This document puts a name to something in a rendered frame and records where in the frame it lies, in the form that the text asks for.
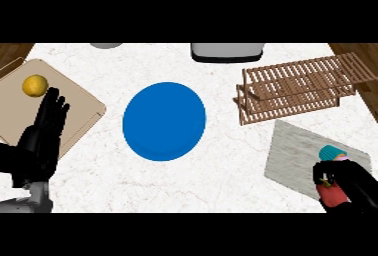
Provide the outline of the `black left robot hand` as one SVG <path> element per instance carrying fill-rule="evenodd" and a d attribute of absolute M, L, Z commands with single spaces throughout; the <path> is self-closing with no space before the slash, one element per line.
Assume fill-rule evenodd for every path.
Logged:
<path fill-rule="evenodd" d="M 14 188 L 47 182 L 54 174 L 67 110 L 69 104 L 58 89 L 50 87 L 33 124 L 24 128 L 17 145 L 0 143 L 0 172 L 10 174 Z"/>

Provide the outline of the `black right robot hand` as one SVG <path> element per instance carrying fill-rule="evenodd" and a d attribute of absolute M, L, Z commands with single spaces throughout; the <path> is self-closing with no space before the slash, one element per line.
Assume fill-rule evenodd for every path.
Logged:
<path fill-rule="evenodd" d="M 378 181 L 364 168 L 349 160 L 320 161 L 312 166 L 312 182 L 326 179 L 340 187 L 348 202 L 327 208 L 318 197 L 320 205 L 330 214 L 366 213 L 378 214 Z"/>

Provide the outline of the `red bell pepper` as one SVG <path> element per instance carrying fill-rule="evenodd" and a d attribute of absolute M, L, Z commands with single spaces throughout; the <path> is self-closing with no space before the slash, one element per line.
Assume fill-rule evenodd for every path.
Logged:
<path fill-rule="evenodd" d="M 326 179 L 318 179 L 315 185 L 320 201 L 327 208 L 335 208 L 348 202 L 348 197 L 336 183 L 330 183 Z"/>

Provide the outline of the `grey placemat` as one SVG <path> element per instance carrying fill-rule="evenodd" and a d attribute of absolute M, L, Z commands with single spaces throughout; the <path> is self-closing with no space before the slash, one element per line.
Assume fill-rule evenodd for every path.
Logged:
<path fill-rule="evenodd" d="M 314 200 L 318 194 L 312 183 L 312 165 L 320 161 L 318 151 L 326 145 L 345 151 L 349 159 L 371 172 L 370 157 L 364 152 L 289 123 L 274 121 L 264 176 Z"/>

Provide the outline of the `brown wooden tiered shelf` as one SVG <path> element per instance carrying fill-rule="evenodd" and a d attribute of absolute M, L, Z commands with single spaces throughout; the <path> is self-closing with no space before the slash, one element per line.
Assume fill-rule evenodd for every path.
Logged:
<path fill-rule="evenodd" d="M 355 85 L 378 80 L 354 53 L 241 70 L 236 85 L 239 124 L 246 125 L 339 106 Z"/>

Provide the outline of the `beige cutting board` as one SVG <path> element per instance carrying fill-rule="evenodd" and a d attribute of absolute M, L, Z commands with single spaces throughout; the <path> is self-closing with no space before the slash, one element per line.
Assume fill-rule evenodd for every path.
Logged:
<path fill-rule="evenodd" d="M 60 136 L 58 157 L 63 157 L 85 132 L 101 118 L 106 107 L 85 89 L 41 60 L 26 61 L 0 79 L 0 141 L 14 145 L 23 129 L 33 123 L 41 97 L 21 92 L 21 82 L 30 75 L 41 75 L 48 85 L 58 89 L 70 105 Z"/>

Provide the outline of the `teal and pink cupcake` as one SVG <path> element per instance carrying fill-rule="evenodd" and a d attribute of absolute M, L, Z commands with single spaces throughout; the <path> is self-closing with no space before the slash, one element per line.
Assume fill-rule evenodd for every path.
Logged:
<path fill-rule="evenodd" d="M 348 153 L 332 145 L 324 145 L 318 150 L 318 159 L 321 161 L 343 161 L 348 159 Z"/>

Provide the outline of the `yellow lemon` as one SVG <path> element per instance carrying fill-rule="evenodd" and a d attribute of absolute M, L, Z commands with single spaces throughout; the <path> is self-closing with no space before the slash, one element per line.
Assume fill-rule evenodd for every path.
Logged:
<path fill-rule="evenodd" d="M 21 91 L 29 97 L 39 97 L 48 88 L 47 79 L 41 75 L 30 75 L 21 82 Z"/>

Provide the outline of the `blue oval plate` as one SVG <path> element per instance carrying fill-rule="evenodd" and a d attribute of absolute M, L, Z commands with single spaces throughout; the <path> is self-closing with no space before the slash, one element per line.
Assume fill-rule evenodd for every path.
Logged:
<path fill-rule="evenodd" d="M 125 142 L 151 161 L 181 157 L 196 146 L 206 114 L 194 91 L 174 82 L 147 86 L 132 97 L 122 117 Z"/>

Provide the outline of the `grey round object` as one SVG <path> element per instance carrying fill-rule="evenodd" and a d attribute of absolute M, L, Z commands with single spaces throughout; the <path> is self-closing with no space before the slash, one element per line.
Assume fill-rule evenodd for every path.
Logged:
<path fill-rule="evenodd" d="M 89 43 L 89 45 L 97 49 L 112 49 L 120 46 L 122 43 Z"/>

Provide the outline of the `grey and black appliance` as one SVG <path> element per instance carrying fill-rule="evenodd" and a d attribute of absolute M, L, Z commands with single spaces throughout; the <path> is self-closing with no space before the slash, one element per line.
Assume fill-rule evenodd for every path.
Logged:
<path fill-rule="evenodd" d="M 243 63 L 258 61 L 262 43 L 191 43 L 190 56 L 202 63 Z"/>

